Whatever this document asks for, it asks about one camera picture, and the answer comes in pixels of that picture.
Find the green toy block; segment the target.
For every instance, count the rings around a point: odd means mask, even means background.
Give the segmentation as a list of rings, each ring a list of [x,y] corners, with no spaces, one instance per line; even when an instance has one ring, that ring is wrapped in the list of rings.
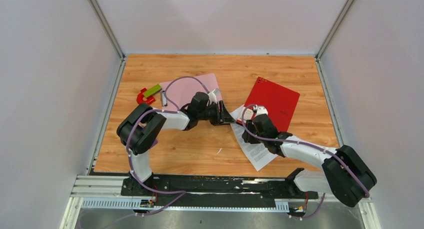
[[[155,95],[156,93],[160,92],[162,90],[162,87],[160,84],[156,84],[154,86],[152,86],[149,89],[146,89],[142,95],[147,99],[149,97],[152,97],[153,95]]]

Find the printed paper sheet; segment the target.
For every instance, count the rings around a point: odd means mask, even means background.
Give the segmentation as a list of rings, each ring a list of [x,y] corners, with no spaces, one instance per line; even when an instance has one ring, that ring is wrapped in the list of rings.
[[[230,126],[242,152],[257,172],[277,157],[276,154],[270,153],[262,143],[251,144],[244,142],[242,134],[245,132],[245,129],[242,125],[232,123]]]

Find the purple box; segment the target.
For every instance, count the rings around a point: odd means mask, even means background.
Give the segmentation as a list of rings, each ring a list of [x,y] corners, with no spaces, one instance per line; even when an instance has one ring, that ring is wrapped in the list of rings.
[[[152,148],[152,147],[154,147],[154,146],[155,146],[155,145],[157,145],[157,144],[158,144],[158,140],[157,140],[157,139],[155,139],[155,140],[154,140],[154,142],[152,143],[152,145],[151,145],[150,147]]]

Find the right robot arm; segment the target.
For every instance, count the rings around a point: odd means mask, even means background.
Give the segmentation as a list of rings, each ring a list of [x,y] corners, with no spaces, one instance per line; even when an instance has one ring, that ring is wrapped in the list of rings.
[[[292,133],[279,131],[266,114],[248,119],[244,127],[247,143],[255,139],[274,155],[296,159],[320,169],[303,169],[285,184],[286,193],[292,198],[298,198],[304,192],[332,194],[342,204],[353,208],[363,198],[369,198],[370,190],[378,182],[349,145],[336,148],[305,141]]]

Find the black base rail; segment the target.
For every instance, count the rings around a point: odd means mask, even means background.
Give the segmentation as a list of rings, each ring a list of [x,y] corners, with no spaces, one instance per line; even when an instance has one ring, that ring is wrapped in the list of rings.
[[[327,180],[321,171],[303,168],[287,177],[249,177],[154,174],[138,182],[131,174],[80,175],[72,197],[88,208],[132,209],[136,212],[186,211],[294,211],[289,202],[315,202],[327,197],[350,208],[363,198],[354,179]]]

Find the red folder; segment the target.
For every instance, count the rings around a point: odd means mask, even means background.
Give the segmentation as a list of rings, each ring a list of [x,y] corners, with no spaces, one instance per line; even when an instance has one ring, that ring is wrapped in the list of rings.
[[[294,115],[300,94],[277,83],[258,77],[241,107],[237,123],[241,123],[242,112],[246,106],[256,104],[263,106],[272,123],[279,131],[287,131]]]

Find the red toy block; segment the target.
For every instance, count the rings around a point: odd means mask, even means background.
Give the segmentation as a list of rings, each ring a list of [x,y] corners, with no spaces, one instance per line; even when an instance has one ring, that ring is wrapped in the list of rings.
[[[148,105],[151,105],[156,101],[156,99],[152,95],[148,96],[148,97],[144,96],[144,92],[146,92],[146,91],[147,91],[146,88],[143,88],[143,89],[140,90],[140,93],[136,97],[136,102],[138,104],[146,103]]]

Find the pink paper sheet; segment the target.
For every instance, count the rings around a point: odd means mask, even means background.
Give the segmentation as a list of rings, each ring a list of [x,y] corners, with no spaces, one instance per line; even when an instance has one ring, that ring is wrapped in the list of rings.
[[[196,76],[209,92],[219,89],[219,84],[214,73]],[[174,82],[166,92],[166,96],[181,108],[191,102],[197,92],[206,92],[203,86],[192,78],[183,78]]]

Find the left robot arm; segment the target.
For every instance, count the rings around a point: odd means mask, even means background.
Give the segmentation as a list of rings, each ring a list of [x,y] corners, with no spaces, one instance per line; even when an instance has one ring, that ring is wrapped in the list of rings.
[[[153,174],[149,150],[158,143],[157,137],[161,130],[189,131],[199,121],[223,126],[233,124],[236,120],[224,102],[215,98],[214,93],[197,92],[189,103],[177,111],[157,109],[141,103],[121,122],[116,134],[125,146],[129,173],[135,178],[135,191],[146,196],[153,190],[153,182],[149,179]]]

